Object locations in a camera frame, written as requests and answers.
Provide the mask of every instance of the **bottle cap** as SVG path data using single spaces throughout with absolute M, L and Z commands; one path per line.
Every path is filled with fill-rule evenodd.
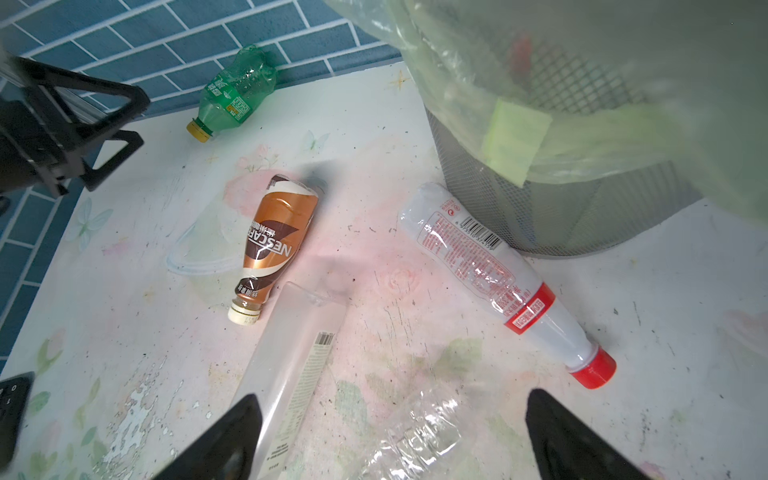
M 259 315 L 261 315 L 261 309 L 248 310 L 234 303 L 230 305 L 230 311 L 227 312 L 227 318 L 238 325 L 253 325 L 259 319 Z
M 187 124 L 187 131 L 190 132 L 192 136 L 198 139 L 201 143 L 207 142 L 210 138 L 210 135 L 213 133 L 208 129 L 208 127 L 205 126 L 203 122 L 200 121 L 199 118 L 195 118 Z
M 616 373 L 616 360 L 598 347 L 598 354 L 594 356 L 591 362 L 583 369 L 577 372 L 571 372 L 571 375 L 579 381 L 580 384 L 590 390 L 598 389 L 605 385 L 608 380 Z

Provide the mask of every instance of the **green bottle label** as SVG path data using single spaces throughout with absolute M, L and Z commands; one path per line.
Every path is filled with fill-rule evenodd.
M 250 107 L 237 93 L 235 87 L 228 84 L 221 75 L 216 75 L 206 88 L 214 94 L 216 102 L 224 107 L 224 110 L 228 111 L 237 123 L 241 124 L 248 118 Z

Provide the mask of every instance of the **white tabletop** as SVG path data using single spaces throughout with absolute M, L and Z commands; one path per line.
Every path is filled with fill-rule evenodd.
M 406 198 L 442 180 L 403 64 L 276 91 L 207 144 L 184 130 L 195 113 L 130 125 L 146 144 L 79 200 L 69 228 L 91 229 L 59 246 L 5 367 L 38 378 L 4 478 L 150 478 L 227 410 L 264 326 L 226 317 L 237 227 L 272 174 L 318 161 L 329 195 L 281 282 L 312 288 L 328 260 L 353 293 L 287 478 L 340 478 L 429 378 L 485 389 L 456 478 L 538 477 L 525 428 L 536 386 L 652 477 L 764 476 L 768 231 L 702 200 L 603 253 L 531 260 L 618 362 L 587 391 L 398 232 Z M 306 149 L 309 131 L 328 134 L 322 147 Z

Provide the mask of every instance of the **green plastic bottle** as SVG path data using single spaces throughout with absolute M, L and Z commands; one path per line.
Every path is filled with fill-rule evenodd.
M 239 127 L 275 90 L 277 70 L 256 45 L 237 52 L 232 65 L 203 88 L 197 118 L 187 125 L 193 137 L 206 142 L 216 131 Z

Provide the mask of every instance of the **barcode number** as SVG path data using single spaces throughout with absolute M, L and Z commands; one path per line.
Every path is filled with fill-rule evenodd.
M 488 250 L 495 249 L 502 241 L 495 233 L 483 227 L 480 222 L 472 217 L 466 217 L 459 226 L 470 237 L 485 245 Z
M 315 339 L 315 345 L 330 345 L 333 341 L 333 334 L 328 332 L 320 332 Z

